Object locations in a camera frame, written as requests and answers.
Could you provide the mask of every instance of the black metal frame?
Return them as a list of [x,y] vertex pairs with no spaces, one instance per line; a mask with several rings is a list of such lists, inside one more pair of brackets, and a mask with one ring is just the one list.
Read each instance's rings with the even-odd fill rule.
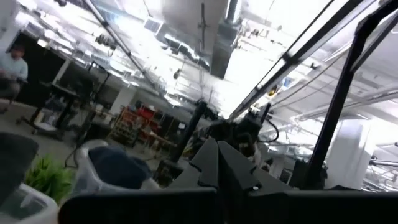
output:
[[306,58],[311,56],[316,50],[318,50],[323,44],[329,41],[333,36],[335,36],[341,29],[343,29],[347,24],[349,24],[357,15],[362,13],[370,4],[373,2],[369,1],[357,1],[350,0],[348,1],[336,14],[330,18],[322,28],[312,36],[312,38],[305,43],[294,55],[290,57],[287,56],[289,50],[298,42],[299,38],[289,47],[286,51],[285,56],[282,56],[275,65],[267,72],[264,78],[273,71],[274,67],[280,63],[282,58],[286,58],[286,63],[275,72],[275,74],[266,82],[263,86],[261,85],[262,79],[256,87],[248,94],[247,97],[242,101],[242,103],[232,112],[230,119],[236,118],[239,116],[244,110],[250,107],[253,103],[255,103],[261,96],[266,94],[273,86],[277,85],[282,81],[290,72],[292,72],[300,62],[304,61]]
[[323,161],[326,158],[328,148],[340,118],[344,102],[347,97],[351,82],[357,69],[372,54],[376,47],[382,42],[392,28],[398,23],[398,13],[393,15],[390,21],[383,27],[381,33],[365,49],[366,41],[371,33],[378,26],[380,21],[398,9],[398,1],[389,0],[378,10],[368,15],[362,20],[356,29],[353,44],[349,50],[349,55],[341,72],[333,98],[331,99],[328,112],[325,116],[318,141],[313,150],[309,161],[309,168],[306,179],[303,182],[303,189],[312,189],[319,180],[319,173],[322,169]]

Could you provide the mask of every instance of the plastic container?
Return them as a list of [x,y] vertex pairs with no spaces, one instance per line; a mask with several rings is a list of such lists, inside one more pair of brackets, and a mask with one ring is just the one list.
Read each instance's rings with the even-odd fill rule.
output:
[[28,185],[21,184],[0,207],[1,224],[56,224],[58,205]]
[[[108,143],[102,140],[92,140],[82,145],[79,150],[79,169],[76,173],[73,184],[72,195],[76,194],[120,194],[136,192],[136,189],[125,189],[103,182],[95,171],[94,165],[88,157],[88,151],[98,146],[107,146]],[[142,183],[140,190],[160,189],[159,185],[152,178]]]

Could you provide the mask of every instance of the white column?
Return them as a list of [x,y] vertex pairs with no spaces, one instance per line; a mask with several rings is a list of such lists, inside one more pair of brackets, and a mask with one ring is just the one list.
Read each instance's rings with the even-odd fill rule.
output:
[[284,167],[285,167],[285,158],[283,156],[274,157],[273,163],[269,168],[268,173],[269,175],[275,177],[276,179],[279,179]]
[[360,189],[375,145],[369,134],[371,121],[341,121],[327,159],[328,178],[325,188],[336,185]]
[[58,80],[60,80],[62,78],[62,75],[68,69],[70,62],[71,62],[71,60],[69,58],[67,58],[65,60],[65,62],[62,64],[60,70],[58,71],[57,75],[55,76],[54,80],[52,81],[53,84],[55,84]]
[[119,114],[121,112],[122,106],[130,105],[131,100],[134,98],[134,95],[137,93],[137,88],[134,86],[130,86],[130,88],[124,86],[119,91],[118,96],[112,104],[109,113],[111,114]]

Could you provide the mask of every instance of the floor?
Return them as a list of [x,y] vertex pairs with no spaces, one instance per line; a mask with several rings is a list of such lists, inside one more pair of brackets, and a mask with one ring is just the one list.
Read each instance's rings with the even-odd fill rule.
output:
[[[64,142],[61,142],[38,134],[33,135],[33,129],[29,125],[25,123],[19,125],[16,124],[16,120],[21,116],[30,118],[34,110],[35,108],[26,105],[11,105],[9,107],[9,111],[6,114],[0,115],[0,131],[20,134],[32,138],[40,146],[38,156],[36,157],[37,159],[44,155],[50,155],[56,161],[59,161],[63,164],[69,153],[71,153],[73,150],[72,143],[70,141],[67,141],[68,139]],[[110,143],[119,145],[118,143],[113,141],[110,141]],[[134,147],[134,149],[125,148],[125,150],[130,155],[146,160],[151,170],[156,170],[157,166],[159,165],[158,160],[148,160],[148,158],[152,157],[151,154],[149,154],[148,152],[142,153],[143,145],[139,144]]]

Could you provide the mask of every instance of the black cushion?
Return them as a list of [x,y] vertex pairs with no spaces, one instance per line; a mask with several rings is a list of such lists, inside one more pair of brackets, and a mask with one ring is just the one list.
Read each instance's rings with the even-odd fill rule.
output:
[[0,132],[0,205],[22,183],[38,149],[31,138]]

